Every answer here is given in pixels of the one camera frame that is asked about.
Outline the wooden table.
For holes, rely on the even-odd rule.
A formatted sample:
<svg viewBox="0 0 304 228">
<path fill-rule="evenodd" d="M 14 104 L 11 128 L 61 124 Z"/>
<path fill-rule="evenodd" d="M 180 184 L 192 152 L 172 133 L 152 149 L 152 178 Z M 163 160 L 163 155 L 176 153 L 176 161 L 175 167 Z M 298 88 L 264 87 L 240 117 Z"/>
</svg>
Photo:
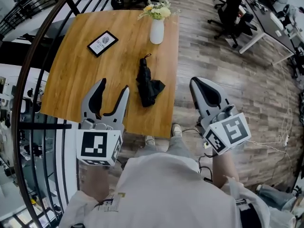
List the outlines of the wooden table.
<svg viewBox="0 0 304 228">
<path fill-rule="evenodd" d="M 79 14 L 69 27 L 52 64 L 42 98 L 43 114 L 81 121 L 81 103 L 91 87 L 106 78 L 101 113 L 113 110 L 121 90 L 130 88 L 123 120 L 128 133 L 168 138 L 175 99 L 179 46 L 179 17 L 164 21 L 161 44 L 150 42 L 150 17 L 137 20 L 138 10 L 111 10 Z M 106 30 L 119 40 L 96 57 L 87 48 Z M 147 54 L 154 80 L 165 84 L 155 104 L 143 107 L 138 93 L 140 59 Z"/>
</svg>

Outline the black metal railing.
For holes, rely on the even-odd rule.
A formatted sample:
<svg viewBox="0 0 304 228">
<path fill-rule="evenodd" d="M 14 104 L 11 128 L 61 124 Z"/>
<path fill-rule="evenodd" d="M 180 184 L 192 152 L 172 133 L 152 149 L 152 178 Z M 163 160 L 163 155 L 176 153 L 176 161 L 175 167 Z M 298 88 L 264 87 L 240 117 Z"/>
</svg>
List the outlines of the black metal railing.
<svg viewBox="0 0 304 228">
<path fill-rule="evenodd" d="M 42 10 L 55 5 L 58 0 L 20 0 L 0 19 L 0 37 L 17 28 L 22 22 L 32 19 Z"/>
</svg>

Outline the black railing with wooden handrail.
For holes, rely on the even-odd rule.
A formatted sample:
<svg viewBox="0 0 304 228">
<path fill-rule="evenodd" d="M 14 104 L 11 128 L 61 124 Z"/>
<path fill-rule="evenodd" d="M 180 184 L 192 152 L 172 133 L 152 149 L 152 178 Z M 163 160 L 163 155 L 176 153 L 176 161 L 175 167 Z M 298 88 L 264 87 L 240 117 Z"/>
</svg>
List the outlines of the black railing with wooden handrail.
<svg viewBox="0 0 304 228">
<path fill-rule="evenodd" d="M 14 169 L 24 203 L 33 222 L 39 228 L 43 228 L 42 220 L 46 221 L 46 228 L 56 228 L 65 212 L 69 199 L 79 188 L 79 161 L 76 157 L 76 131 L 80 122 L 73 122 L 42 113 L 42 122 L 38 123 L 35 121 L 35 111 L 31 111 L 29 121 L 22 122 L 20 119 L 21 102 L 25 91 L 26 81 L 31 68 L 33 67 L 33 60 L 38 55 L 38 49 L 41 47 L 42 39 L 50 28 L 51 23 L 59 14 L 62 14 L 64 18 L 55 34 L 55 37 L 52 39 L 51 46 L 48 49 L 46 56 L 43 58 L 41 69 L 38 71 L 38 79 L 34 84 L 35 94 L 38 94 L 45 72 L 50 72 L 58 49 L 75 17 L 79 14 L 105 11 L 105 7 L 109 4 L 109 1 L 110 0 L 59 1 L 51 10 L 47 18 L 43 21 L 42 26 L 37 35 L 34 37 L 25 61 L 21 67 L 17 81 L 17 89 L 14 97 L 12 114 Z M 34 205 L 31 203 L 29 191 L 24 178 L 19 137 L 19 132 L 21 130 L 24 130 L 29 134 L 30 167 L 35 186 L 35 193 L 41 203 L 41 214 L 36 213 Z M 41 189 L 39 187 L 37 177 L 35 156 L 33 152 L 34 137 L 40 136 L 42 144 L 46 144 L 46 137 L 48 133 L 50 133 L 53 137 L 51 148 L 53 170 L 51 174 L 55 179 L 57 199 L 60 207 L 59 211 L 55 210 L 50 191 L 48 191 L 44 197 L 41 195 Z"/>
</svg>

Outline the person's right shoe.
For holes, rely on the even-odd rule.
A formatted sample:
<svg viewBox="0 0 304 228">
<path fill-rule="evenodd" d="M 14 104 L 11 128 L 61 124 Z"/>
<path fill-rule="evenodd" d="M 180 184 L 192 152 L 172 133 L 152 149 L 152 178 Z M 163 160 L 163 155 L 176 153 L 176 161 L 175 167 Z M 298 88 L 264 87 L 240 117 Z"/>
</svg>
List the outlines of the person's right shoe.
<svg viewBox="0 0 304 228">
<path fill-rule="evenodd" d="M 179 124 L 175 123 L 171 127 L 171 134 L 173 137 L 180 137 L 182 138 L 182 128 Z"/>
</svg>

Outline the black framed picture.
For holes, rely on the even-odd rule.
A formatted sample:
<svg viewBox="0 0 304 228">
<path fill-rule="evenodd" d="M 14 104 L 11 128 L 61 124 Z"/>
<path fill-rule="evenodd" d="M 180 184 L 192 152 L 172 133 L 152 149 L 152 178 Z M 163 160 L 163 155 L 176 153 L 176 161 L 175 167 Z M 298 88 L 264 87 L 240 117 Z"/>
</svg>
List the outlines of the black framed picture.
<svg viewBox="0 0 304 228">
<path fill-rule="evenodd" d="M 116 36 L 106 30 L 89 45 L 87 45 L 87 48 L 93 53 L 93 55 L 99 57 L 116 42 L 118 42 L 118 40 L 119 39 Z"/>
</svg>

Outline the black umbrella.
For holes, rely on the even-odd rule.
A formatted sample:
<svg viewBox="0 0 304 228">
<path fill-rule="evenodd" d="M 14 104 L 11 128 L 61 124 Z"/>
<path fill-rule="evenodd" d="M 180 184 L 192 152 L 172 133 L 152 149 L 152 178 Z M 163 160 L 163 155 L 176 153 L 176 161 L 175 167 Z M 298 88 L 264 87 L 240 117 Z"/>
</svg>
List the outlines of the black umbrella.
<svg viewBox="0 0 304 228">
<path fill-rule="evenodd" d="M 140 59 L 139 72 L 136 78 L 139 95 L 143 107 L 150 107 L 155 104 L 157 96 L 164 90 L 165 84 L 160 80 L 152 80 L 151 71 L 147 66 L 147 54 Z"/>
</svg>

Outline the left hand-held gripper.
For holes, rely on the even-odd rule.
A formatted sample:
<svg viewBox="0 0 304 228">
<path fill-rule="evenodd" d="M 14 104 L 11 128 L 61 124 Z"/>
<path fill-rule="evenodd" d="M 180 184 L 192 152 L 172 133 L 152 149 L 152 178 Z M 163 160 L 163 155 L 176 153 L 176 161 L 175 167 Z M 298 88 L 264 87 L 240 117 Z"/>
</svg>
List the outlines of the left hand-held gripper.
<svg viewBox="0 0 304 228">
<path fill-rule="evenodd" d="M 81 128 L 76 131 L 76 157 L 79 161 L 96 166 L 114 166 L 123 143 L 123 119 L 130 89 L 125 86 L 110 113 L 101 117 L 102 95 L 106 78 L 95 83 L 81 104 Z"/>
</svg>

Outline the long white box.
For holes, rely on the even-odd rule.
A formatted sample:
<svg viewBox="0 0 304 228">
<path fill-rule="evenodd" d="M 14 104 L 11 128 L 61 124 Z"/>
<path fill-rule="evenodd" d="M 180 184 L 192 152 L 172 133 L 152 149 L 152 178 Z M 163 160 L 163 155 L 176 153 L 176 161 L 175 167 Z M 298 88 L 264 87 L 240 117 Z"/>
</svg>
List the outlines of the long white box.
<svg viewBox="0 0 304 228">
<path fill-rule="evenodd" d="M 273 12 L 270 12 L 270 18 L 280 30 L 284 30 L 281 20 Z"/>
</svg>

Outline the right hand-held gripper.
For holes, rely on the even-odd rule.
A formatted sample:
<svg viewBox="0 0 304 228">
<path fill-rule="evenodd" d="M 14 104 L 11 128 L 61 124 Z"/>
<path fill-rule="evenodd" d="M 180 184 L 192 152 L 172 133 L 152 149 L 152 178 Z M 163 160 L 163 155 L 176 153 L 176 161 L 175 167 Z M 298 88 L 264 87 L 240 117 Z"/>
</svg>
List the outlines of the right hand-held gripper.
<svg viewBox="0 0 304 228">
<path fill-rule="evenodd" d="M 219 85 L 205 78 L 193 77 L 190 80 L 190 92 L 199 119 L 209 122 L 203 138 L 217 155 L 243 144 L 251 138 L 249 126 L 243 113 L 235 105 L 229 105 L 227 98 L 222 98 Z M 222 112 L 222 100 L 228 105 Z"/>
</svg>

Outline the person's right forearm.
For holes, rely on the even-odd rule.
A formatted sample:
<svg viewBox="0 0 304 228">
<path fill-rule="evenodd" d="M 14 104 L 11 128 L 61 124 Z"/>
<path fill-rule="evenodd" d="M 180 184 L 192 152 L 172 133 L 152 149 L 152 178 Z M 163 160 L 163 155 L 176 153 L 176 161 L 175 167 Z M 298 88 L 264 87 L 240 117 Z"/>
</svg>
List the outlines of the person's right forearm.
<svg viewBox="0 0 304 228">
<path fill-rule="evenodd" d="M 239 175 L 230 151 L 212 158 L 213 184 L 222 188 L 227 182 L 227 177 L 239 181 Z"/>
</svg>

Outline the yellow and white flowers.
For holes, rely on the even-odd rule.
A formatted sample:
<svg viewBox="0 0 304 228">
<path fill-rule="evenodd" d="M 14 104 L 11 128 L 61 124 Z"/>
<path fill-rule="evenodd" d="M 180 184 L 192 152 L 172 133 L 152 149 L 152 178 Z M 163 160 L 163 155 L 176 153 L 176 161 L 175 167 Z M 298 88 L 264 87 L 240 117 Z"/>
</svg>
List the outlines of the yellow and white flowers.
<svg viewBox="0 0 304 228">
<path fill-rule="evenodd" d="M 155 20 L 163 20 L 181 12 L 179 9 L 172 12 L 171 3 L 168 0 L 161 0 L 156 2 L 156 4 L 152 3 L 152 0 L 147 0 L 147 4 L 148 5 L 143 9 L 142 13 L 138 15 L 137 20 L 140 20 L 145 16 L 149 16 Z"/>
</svg>

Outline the person's white shirt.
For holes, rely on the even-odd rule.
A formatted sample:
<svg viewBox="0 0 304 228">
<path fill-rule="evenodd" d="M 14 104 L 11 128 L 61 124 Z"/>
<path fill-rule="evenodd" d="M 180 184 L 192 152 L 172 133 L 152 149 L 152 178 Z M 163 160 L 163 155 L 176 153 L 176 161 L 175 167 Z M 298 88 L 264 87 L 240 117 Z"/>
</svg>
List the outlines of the person's white shirt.
<svg viewBox="0 0 304 228">
<path fill-rule="evenodd" d="M 227 177 L 204 181 L 190 158 L 155 153 L 131 158 L 115 192 L 98 202 L 71 198 L 59 228 L 294 228 L 295 217 L 269 207 Z"/>
</svg>

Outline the person's grey trousers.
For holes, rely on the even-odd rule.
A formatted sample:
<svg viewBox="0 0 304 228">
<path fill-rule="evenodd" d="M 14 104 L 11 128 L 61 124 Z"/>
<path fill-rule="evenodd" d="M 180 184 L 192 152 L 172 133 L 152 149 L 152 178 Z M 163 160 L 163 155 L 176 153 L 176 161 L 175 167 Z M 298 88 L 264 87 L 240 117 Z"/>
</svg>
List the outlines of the person's grey trousers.
<svg viewBox="0 0 304 228">
<path fill-rule="evenodd" d="M 171 137 L 169 141 L 169 147 L 167 151 L 159 151 L 156 147 L 156 145 L 145 145 L 143 148 L 140 148 L 137 150 L 135 154 L 135 158 L 141 157 L 141 156 L 147 156 L 150 154 L 155 153 L 163 153 L 163 154 L 170 154 L 175 155 L 179 157 L 186 157 L 191 158 L 193 160 L 197 160 L 197 158 L 193 155 L 193 153 L 187 148 L 185 145 L 183 138 L 180 137 Z"/>
</svg>

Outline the person's left forearm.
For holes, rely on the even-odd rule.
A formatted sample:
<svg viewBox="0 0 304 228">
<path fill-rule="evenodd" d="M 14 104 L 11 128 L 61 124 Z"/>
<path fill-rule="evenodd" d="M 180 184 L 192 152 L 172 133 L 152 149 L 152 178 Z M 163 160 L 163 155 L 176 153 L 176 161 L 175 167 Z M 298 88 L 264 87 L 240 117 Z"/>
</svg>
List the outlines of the person's left forearm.
<svg viewBox="0 0 304 228">
<path fill-rule="evenodd" d="M 86 165 L 81 191 L 98 202 L 103 201 L 109 195 L 108 170 L 104 166 Z"/>
</svg>

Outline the dark office desk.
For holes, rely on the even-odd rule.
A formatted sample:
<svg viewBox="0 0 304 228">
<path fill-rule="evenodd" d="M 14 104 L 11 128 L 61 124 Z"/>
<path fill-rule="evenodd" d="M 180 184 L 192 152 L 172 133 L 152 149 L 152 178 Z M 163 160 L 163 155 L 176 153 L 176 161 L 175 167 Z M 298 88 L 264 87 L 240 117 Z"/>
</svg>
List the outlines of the dark office desk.
<svg viewBox="0 0 304 228">
<path fill-rule="evenodd" d="M 284 60 L 290 58 L 291 56 L 295 55 L 295 49 L 290 40 L 290 37 L 286 35 L 282 29 L 280 29 L 277 24 L 271 19 L 271 11 L 262 12 L 261 9 L 254 6 L 250 0 L 245 0 L 247 5 L 253 11 L 253 14 L 257 18 L 257 21 L 261 27 L 261 32 L 255 35 L 248 43 L 246 43 L 240 50 L 239 53 L 245 53 L 250 47 L 252 47 L 255 43 L 257 43 L 263 37 L 268 37 L 281 46 L 283 46 L 287 51 L 288 54 L 283 56 L 278 61 L 272 62 L 272 65 L 279 64 Z"/>
</svg>

